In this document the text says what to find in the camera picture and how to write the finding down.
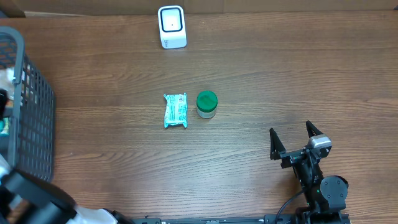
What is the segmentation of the green lid jar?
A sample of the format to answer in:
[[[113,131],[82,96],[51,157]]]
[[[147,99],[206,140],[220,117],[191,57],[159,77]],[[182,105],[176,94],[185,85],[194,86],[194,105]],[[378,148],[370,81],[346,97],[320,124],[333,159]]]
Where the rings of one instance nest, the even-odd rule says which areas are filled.
[[[196,103],[197,113],[200,117],[210,119],[216,114],[218,98],[214,92],[210,90],[200,92],[197,96]]]

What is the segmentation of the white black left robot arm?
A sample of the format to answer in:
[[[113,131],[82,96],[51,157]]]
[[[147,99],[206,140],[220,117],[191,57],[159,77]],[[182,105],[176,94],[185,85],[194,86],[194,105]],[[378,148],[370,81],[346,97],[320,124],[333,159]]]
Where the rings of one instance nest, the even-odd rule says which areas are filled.
[[[1,223],[9,223],[8,216],[24,200],[29,206],[17,218],[17,223],[132,223],[115,211],[80,207],[62,189],[12,168],[1,158]]]

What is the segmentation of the small teal tissue pack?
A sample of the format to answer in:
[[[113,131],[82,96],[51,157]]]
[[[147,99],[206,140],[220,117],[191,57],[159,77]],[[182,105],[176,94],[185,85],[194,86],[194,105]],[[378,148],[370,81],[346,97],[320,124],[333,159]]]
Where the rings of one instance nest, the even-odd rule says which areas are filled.
[[[9,120],[4,118],[0,122],[0,135],[8,136],[9,135]]]

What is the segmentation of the teal snack packet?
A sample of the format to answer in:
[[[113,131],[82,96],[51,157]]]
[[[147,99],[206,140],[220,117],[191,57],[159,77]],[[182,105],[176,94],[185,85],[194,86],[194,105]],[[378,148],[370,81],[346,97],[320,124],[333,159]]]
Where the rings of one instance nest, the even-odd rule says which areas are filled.
[[[182,125],[187,128],[187,94],[166,95],[164,128]]]

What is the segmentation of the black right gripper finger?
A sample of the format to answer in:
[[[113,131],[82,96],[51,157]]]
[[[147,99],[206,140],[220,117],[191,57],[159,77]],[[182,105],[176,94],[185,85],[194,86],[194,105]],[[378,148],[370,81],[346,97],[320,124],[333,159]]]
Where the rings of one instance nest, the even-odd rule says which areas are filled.
[[[323,134],[318,128],[316,128],[316,126],[310,120],[307,120],[305,124],[306,124],[308,136],[310,138]]]
[[[286,153],[286,149],[273,128],[270,128],[269,133],[271,140],[270,159],[279,160],[281,159],[280,155]]]

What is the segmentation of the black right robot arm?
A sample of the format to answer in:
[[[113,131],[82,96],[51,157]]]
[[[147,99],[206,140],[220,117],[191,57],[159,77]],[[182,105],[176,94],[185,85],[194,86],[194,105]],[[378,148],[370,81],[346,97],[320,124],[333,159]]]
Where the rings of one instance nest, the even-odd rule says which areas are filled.
[[[271,140],[270,159],[280,160],[281,168],[293,168],[307,204],[316,213],[335,213],[346,208],[348,181],[338,175],[323,176],[320,160],[326,158],[332,148],[331,139],[311,121],[306,121],[308,143],[296,151],[286,151],[274,129],[269,130]]]

